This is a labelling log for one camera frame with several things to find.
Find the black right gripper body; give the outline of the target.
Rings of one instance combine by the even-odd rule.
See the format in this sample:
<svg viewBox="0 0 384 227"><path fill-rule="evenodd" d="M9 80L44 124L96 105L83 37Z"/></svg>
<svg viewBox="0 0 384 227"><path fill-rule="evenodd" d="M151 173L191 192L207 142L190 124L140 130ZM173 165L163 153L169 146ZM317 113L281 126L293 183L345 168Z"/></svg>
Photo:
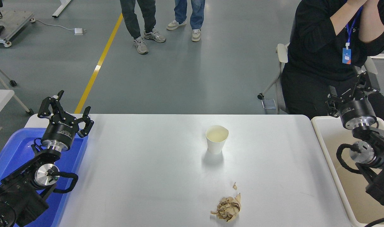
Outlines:
<svg viewBox="0 0 384 227"><path fill-rule="evenodd" d="M371 126L377 122L368 99L352 100L339 107L343 126Z"/></svg>

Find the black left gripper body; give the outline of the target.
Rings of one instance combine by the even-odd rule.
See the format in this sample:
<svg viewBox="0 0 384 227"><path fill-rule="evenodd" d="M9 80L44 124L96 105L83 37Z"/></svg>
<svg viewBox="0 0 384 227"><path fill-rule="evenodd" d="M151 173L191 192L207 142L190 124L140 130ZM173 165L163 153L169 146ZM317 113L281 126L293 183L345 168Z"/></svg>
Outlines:
<svg viewBox="0 0 384 227"><path fill-rule="evenodd" d="M77 133L76 118L70 114L55 114L49 119L42 137L45 148L71 148Z"/></svg>

